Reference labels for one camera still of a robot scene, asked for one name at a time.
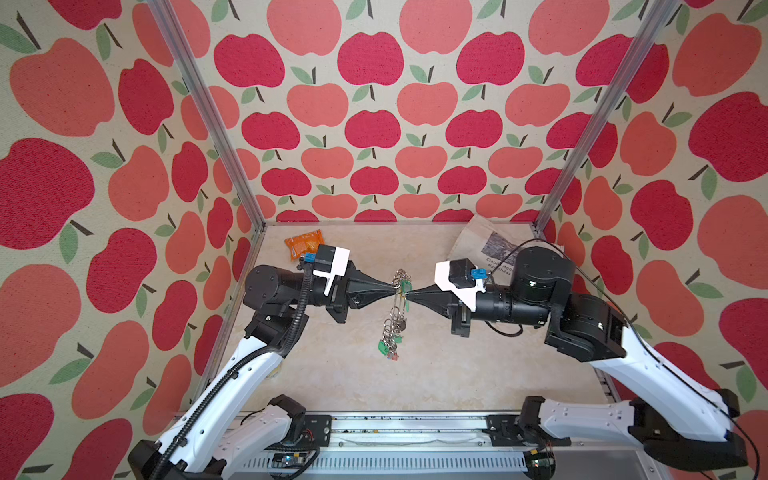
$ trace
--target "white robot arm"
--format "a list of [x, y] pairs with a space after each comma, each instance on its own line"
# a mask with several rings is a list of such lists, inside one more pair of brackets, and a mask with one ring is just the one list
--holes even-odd
[[[225, 433], [259, 383], [287, 355], [303, 331], [308, 304], [325, 306], [338, 322], [391, 296], [348, 261], [349, 251], [321, 246], [302, 260], [303, 273], [260, 265], [246, 280], [243, 302], [256, 314], [235, 353], [191, 406], [157, 442], [139, 441], [129, 455], [139, 480], [214, 480], [270, 447], [302, 438], [304, 408], [281, 396], [244, 425]], [[565, 404], [528, 397], [520, 415], [493, 438], [512, 445], [569, 442], [570, 437], [642, 446], [659, 462], [687, 471], [746, 465], [743, 440], [730, 429], [738, 401], [729, 390], [710, 390], [666, 360], [595, 296], [571, 292], [575, 265], [553, 250], [519, 252], [510, 286], [486, 289], [485, 271], [467, 259], [438, 263], [435, 285], [413, 290], [414, 303], [449, 318], [452, 332], [469, 335], [470, 320], [541, 328], [545, 343], [588, 362], [640, 398], [609, 405]]]

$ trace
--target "wall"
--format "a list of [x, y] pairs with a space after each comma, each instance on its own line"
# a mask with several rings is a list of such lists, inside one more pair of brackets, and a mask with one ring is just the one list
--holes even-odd
[[146, 3], [0, 22], [0, 478], [122, 478], [189, 405], [250, 222]]
[[[650, 51], [649, 58], [664, 49], [670, 57], [661, 89], [611, 115], [618, 151], [607, 165], [592, 158], [578, 171], [583, 202], [554, 216], [568, 254], [599, 276], [660, 353], [705, 386], [738, 394], [740, 424], [760, 445], [763, 464], [768, 18], [760, 16], [767, 6], [683, 5]], [[750, 468], [716, 473], [753, 475]]]
[[[647, 9], [194, 1], [212, 21], [200, 69], [240, 102], [224, 121], [262, 164], [251, 187], [271, 223], [532, 220]], [[595, 158], [616, 144], [607, 127]]]

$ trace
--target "red apple print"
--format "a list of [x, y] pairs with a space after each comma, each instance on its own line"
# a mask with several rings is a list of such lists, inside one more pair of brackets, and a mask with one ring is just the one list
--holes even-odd
[[453, 167], [443, 172], [437, 180], [437, 188], [444, 194], [479, 194], [485, 188], [488, 177], [485, 170], [474, 167]]
[[96, 28], [106, 18], [119, 18], [120, 0], [48, 0], [61, 17], [81, 30]]
[[[114, 95], [104, 68], [83, 45], [59, 38], [46, 53], [17, 60], [9, 74], [18, 105], [46, 130], [90, 137], [114, 116]], [[55, 94], [41, 94], [55, 87]]]
[[[563, 117], [549, 129], [547, 145], [552, 148], [573, 148], [584, 133], [587, 123], [592, 116], [585, 113], [575, 113]], [[606, 123], [598, 139], [589, 150], [589, 160], [596, 168], [608, 165], [614, 158], [616, 147], [619, 145], [616, 125]]]
[[607, 0], [545, 0], [528, 23], [528, 39], [543, 55], [573, 55], [587, 47], [605, 26]]
[[222, 197], [214, 200], [214, 207], [208, 212], [208, 240], [214, 248], [221, 248], [232, 228], [232, 207]]
[[339, 48], [339, 73], [353, 85], [391, 85], [402, 74], [402, 50], [389, 33], [358, 33]]
[[176, 412], [181, 408], [184, 395], [190, 388], [191, 380], [192, 367], [187, 356], [176, 355], [168, 361], [160, 383], [144, 410], [142, 421], [144, 433], [157, 435], [168, 427]]
[[276, 87], [286, 76], [280, 54], [254, 33], [245, 38], [224, 37], [214, 49], [214, 63], [221, 77], [235, 87]]
[[83, 420], [107, 415], [130, 393], [148, 356], [149, 339], [142, 325], [128, 320], [112, 327], [74, 387], [72, 412]]
[[574, 178], [571, 180], [571, 184], [565, 189], [563, 198], [560, 200], [563, 206], [563, 211], [568, 215], [573, 215], [581, 205], [581, 182], [579, 179]]
[[357, 200], [348, 194], [317, 195], [312, 208], [325, 218], [350, 218], [357, 211]]
[[171, 272], [184, 274], [197, 265], [197, 259], [205, 250], [205, 228], [200, 217], [186, 212], [179, 227], [165, 244], [165, 262]]
[[273, 0], [266, 23], [277, 43], [296, 55], [328, 55], [341, 35], [341, 14], [333, 0]]
[[469, 222], [475, 214], [471, 210], [443, 210], [432, 218], [433, 222]]
[[315, 214], [308, 210], [285, 210], [277, 214], [278, 222], [319, 222]]
[[747, 195], [723, 198], [701, 219], [697, 240], [701, 253], [717, 263], [734, 282], [768, 289], [768, 215]]
[[750, 70], [762, 43], [757, 28], [734, 25], [722, 13], [712, 14], [683, 41], [672, 80], [694, 97], [719, 94]]
[[134, 431], [126, 419], [102, 423], [75, 449], [69, 470], [61, 480], [113, 478], [131, 447]]
[[397, 217], [389, 210], [364, 210], [355, 216], [355, 222], [396, 222]]
[[352, 174], [349, 186], [361, 195], [391, 195], [397, 191], [400, 181], [389, 167], [363, 167]]
[[109, 179], [109, 201], [123, 217], [138, 222], [152, 218], [168, 198], [168, 172], [163, 159], [141, 145]]
[[248, 252], [250, 252], [250, 242], [246, 237], [241, 237], [237, 241], [235, 253], [232, 254], [232, 275], [235, 277], [236, 282], [240, 281], [240, 275], [243, 273]]
[[140, 134], [152, 135], [174, 114], [174, 98], [165, 78], [143, 58], [120, 73], [118, 98], [128, 123]]
[[208, 180], [208, 162], [197, 145], [190, 141], [181, 145], [170, 167], [170, 179], [181, 200], [191, 202], [197, 198], [200, 187]]
[[525, 47], [517, 34], [481, 33], [458, 54], [456, 74], [466, 84], [506, 85], [518, 76], [525, 63]]
[[751, 91], [725, 97], [690, 130], [692, 154], [712, 164], [726, 180], [747, 182], [768, 172], [768, 107]]
[[259, 150], [293, 150], [301, 141], [296, 124], [279, 111], [251, 114], [243, 120], [242, 130], [245, 141]]
[[723, 338], [749, 362], [755, 376], [768, 386], [768, 331], [762, 322], [768, 315], [768, 299], [748, 298], [731, 303], [720, 314]]
[[621, 247], [621, 240], [607, 235], [592, 245], [592, 265], [598, 269], [609, 292], [621, 295], [632, 286], [632, 257]]
[[264, 216], [264, 218], [272, 218], [272, 216], [277, 211], [275, 203], [266, 195], [256, 195], [256, 203], [259, 204], [261, 214]]
[[445, 139], [454, 147], [492, 146], [502, 137], [502, 118], [496, 110], [467, 110], [451, 120]]
[[[608, 85], [632, 43], [632, 38], [614, 35], [593, 45], [576, 67], [576, 81], [585, 87]], [[627, 87], [636, 103], [649, 101], [661, 88], [670, 67], [666, 45], [653, 45]]]
[[309, 194], [312, 190], [310, 179], [296, 168], [281, 170], [273, 168], [264, 172], [261, 176], [261, 186], [272, 195], [300, 195]]
[[18, 477], [27, 458], [48, 436], [53, 418], [51, 401], [37, 393], [18, 393], [0, 399], [0, 472], [3, 480]]
[[637, 299], [648, 309], [651, 321], [665, 332], [691, 336], [701, 330], [704, 308], [668, 262], [654, 260], [646, 263], [637, 275], [635, 290]]
[[219, 330], [223, 324], [224, 319], [221, 318], [221, 315], [212, 315], [205, 321], [203, 332], [194, 346], [194, 371], [198, 375], [203, 375], [205, 372], [205, 366], [208, 364], [210, 353], [214, 350], [216, 338], [219, 336]]
[[88, 298], [100, 312], [121, 311], [131, 304], [156, 262], [157, 251], [147, 234], [134, 228], [114, 232], [88, 267]]
[[560, 172], [559, 168], [545, 168], [536, 172], [525, 181], [525, 191], [531, 195], [548, 195], [560, 177]]
[[408, 0], [400, 11], [400, 34], [420, 54], [451, 53], [472, 24], [469, 0]]
[[701, 358], [696, 352], [685, 345], [675, 342], [663, 342], [654, 345], [654, 349], [701, 385], [712, 390], [720, 388], [720, 385], [707, 374]]
[[[0, 286], [5, 332], [0, 337], [0, 387], [51, 358], [58, 339], [78, 321], [80, 308], [77, 284], [57, 266], [32, 264], [11, 273]], [[35, 348], [29, 348], [31, 338]]]
[[53, 240], [95, 192], [83, 161], [41, 138], [16, 141], [0, 161], [0, 178], [0, 245], [16, 250]]
[[152, 341], [164, 351], [173, 349], [184, 335], [187, 322], [197, 308], [197, 290], [186, 280], [173, 282], [165, 290], [163, 303], [154, 311]]
[[400, 140], [400, 123], [386, 110], [361, 111], [346, 121], [344, 135], [354, 147], [390, 148]]
[[216, 257], [214, 269], [210, 271], [203, 288], [203, 303], [205, 303], [206, 308], [215, 310], [227, 298], [227, 291], [232, 284], [231, 274], [230, 263], [227, 258], [223, 255]]
[[630, 214], [645, 229], [648, 240], [662, 250], [680, 247], [694, 230], [690, 201], [678, 195], [668, 180], [642, 187], [632, 199]]
[[[538, 210], [526, 210], [524, 212], [520, 212], [519, 214], [515, 215], [509, 223], [533, 223], [536, 221], [536, 218], [538, 217]], [[544, 238], [547, 239], [547, 241], [550, 241], [554, 243], [555, 240], [555, 227], [554, 227], [554, 221], [550, 218], [547, 222], [547, 226], [544, 227]]]

